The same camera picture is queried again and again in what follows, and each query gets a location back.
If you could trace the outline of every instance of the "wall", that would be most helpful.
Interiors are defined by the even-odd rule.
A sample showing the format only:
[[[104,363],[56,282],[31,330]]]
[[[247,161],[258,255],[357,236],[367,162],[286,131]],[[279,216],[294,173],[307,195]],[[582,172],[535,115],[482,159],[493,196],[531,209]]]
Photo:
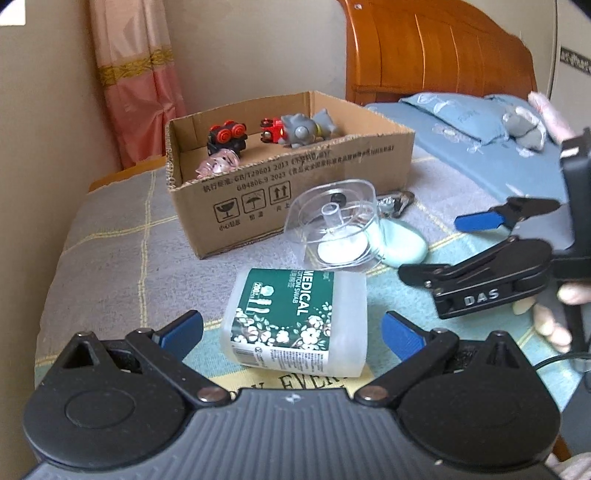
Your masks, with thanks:
[[[591,59],[591,20],[570,0],[558,0],[558,44]],[[556,62],[551,96],[554,106],[581,133],[591,127],[591,76]]]
[[[190,112],[315,89],[345,96],[345,15],[337,0],[164,0]],[[550,84],[554,0],[470,0],[532,51]]]
[[[96,80],[87,3],[27,0],[0,27],[0,479],[33,458],[21,410],[35,338],[70,222],[88,185],[118,169]]]

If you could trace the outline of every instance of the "toy car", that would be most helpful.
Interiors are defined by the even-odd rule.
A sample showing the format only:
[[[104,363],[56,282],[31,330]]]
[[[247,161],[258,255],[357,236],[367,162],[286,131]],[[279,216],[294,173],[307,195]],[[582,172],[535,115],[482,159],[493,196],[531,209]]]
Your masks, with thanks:
[[[246,148],[246,125],[234,120],[228,120],[223,125],[214,125],[207,135],[207,153],[213,155],[221,149],[227,148],[240,156],[240,152]]]
[[[261,142],[278,143],[280,138],[286,140],[281,118],[265,118],[261,120]]]

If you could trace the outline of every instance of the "clear plastic container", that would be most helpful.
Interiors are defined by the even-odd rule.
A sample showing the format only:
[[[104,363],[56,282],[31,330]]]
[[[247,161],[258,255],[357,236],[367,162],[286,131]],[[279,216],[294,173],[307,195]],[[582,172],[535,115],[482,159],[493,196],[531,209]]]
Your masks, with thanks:
[[[370,270],[384,254],[374,186],[344,180],[302,193],[290,207],[284,234],[305,268]]]
[[[248,367],[359,377],[367,338],[365,274],[243,268],[220,345],[229,360]]]

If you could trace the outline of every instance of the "bedspread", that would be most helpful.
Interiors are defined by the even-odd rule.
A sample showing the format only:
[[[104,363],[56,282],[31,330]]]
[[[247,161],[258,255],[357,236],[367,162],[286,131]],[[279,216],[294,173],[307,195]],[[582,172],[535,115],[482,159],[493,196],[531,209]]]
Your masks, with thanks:
[[[497,201],[450,166],[415,148],[407,188],[416,194],[404,220],[430,244],[428,262],[455,264],[500,241],[500,232],[470,236],[454,231],[457,215],[487,209]],[[71,336],[92,330],[117,339],[138,327],[161,328],[187,310],[201,312],[203,340],[184,362],[221,386],[357,389],[399,360],[381,339],[380,320],[397,310],[427,330],[445,326],[465,339],[507,330],[532,362],[556,353],[533,330],[531,316],[506,305],[440,320],[430,294],[403,285],[395,270],[368,272],[368,355],[360,378],[323,378],[246,368],[229,362],[219,348],[219,327],[239,265],[296,267],[281,235],[199,260],[193,254],[165,187],[164,169],[149,171],[88,194],[79,210],[51,285],[37,342],[38,383]],[[567,362],[541,371],[560,408],[580,375]]]

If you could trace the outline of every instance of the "das logo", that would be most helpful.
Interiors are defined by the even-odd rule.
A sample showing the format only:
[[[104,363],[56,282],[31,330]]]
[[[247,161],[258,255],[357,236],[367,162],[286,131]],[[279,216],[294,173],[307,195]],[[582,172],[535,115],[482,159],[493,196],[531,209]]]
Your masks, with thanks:
[[[497,298],[499,298],[499,289],[493,288],[492,290],[489,290],[488,293],[479,293],[476,298],[474,298],[472,295],[464,297],[464,303],[466,304],[466,307],[469,307],[475,303],[482,303],[484,301],[494,300]]]

